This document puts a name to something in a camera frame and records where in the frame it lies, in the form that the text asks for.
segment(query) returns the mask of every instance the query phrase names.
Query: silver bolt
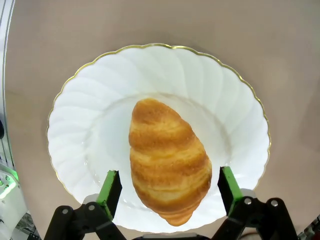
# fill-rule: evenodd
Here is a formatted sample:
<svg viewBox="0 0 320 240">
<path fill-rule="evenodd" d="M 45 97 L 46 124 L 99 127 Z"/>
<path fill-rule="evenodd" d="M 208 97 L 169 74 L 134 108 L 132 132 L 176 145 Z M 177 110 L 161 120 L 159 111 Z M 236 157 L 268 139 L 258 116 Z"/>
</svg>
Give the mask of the silver bolt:
<svg viewBox="0 0 320 240">
<path fill-rule="evenodd" d="M 244 203 L 247 204 L 247 205 L 250 205 L 252 203 L 251 199 L 250 198 L 246 198 L 244 200 Z"/>
<path fill-rule="evenodd" d="M 276 206 L 278 206 L 278 202 L 276 200 L 272 200 L 271 201 L 271 205 L 276 207 Z"/>
</svg>

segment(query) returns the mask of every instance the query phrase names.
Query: green gripper pad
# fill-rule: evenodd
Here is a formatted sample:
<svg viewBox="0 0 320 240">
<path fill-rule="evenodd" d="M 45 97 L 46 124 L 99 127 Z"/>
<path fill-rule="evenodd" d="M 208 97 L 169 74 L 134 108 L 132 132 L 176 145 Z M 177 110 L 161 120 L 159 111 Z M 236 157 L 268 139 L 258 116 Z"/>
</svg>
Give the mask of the green gripper pad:
<svg viewBox="0 0 320 240">
<path fill-rule="evenodd" d="M 223 200 L 226 215 L 229 216 L 243 197 L 234 174 L 229 166 L 220 167 L 218 187 Z"/>
<path fill-rule="evenodd" d="M 105 209 L 110 221 L 115 217 L 121 190 L 119 172 L 109 171 L 96 202 Z"/>
</svg>

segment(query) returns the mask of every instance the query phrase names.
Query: plate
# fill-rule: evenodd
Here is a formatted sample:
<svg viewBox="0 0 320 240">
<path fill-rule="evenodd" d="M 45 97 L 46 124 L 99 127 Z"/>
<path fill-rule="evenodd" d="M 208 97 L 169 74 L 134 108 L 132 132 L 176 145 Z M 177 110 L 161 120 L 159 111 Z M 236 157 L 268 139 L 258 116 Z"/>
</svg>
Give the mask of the plate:
<svg viewBox="0 0 320 240">
<path fill-rule="evenodd" d="M 147 97 L 177 111 L 212 162 L 206 197 L 178 227 L 145 207 L 131 181 L 131 113 Z M 63 85 L 48 121 L 48 151 L 65 189 L 82 203 L 100 192 L 109 170 L 119 170 L 123 189 L 113 221 L 141 232 L 187 231 L 223 217 L 219 167 L 230 166 L 241 188 L 254 189 L 271 144 L 263 105 L 233 68 L 192 48 L 162 43 L 126 46 L 82 66 Z"/>
</svg>

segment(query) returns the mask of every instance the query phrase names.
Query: white machine part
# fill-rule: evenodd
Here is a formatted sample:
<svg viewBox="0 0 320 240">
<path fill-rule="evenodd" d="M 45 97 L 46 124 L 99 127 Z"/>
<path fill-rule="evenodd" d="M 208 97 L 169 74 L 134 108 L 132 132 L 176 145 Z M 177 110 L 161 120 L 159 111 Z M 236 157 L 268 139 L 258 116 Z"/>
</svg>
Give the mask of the white machine part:
<svg viewBox="0 0 320 240">
<path fill-rule="evenodd" d="M 13 230 L 27 211 L 18 180 L 0 169 L 0 240 L 10 240 Z"/>
</svg>

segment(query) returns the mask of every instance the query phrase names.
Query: golden brown pastry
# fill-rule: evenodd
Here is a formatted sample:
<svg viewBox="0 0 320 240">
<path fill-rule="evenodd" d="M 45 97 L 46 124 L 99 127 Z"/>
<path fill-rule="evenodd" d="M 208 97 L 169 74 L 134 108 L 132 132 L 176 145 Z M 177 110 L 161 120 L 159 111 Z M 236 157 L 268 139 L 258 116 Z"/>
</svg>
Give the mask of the golden brown pastry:
<svg viewBox="0 0 320 240">
<path fill-rule="evenodd" d="M 138 101 L 129 133 L 131 177 L 141 201 L 170 225 L 185 224 L 207 194 L 212 165 L 191 126 L 169 106 Z"/>
</svg>

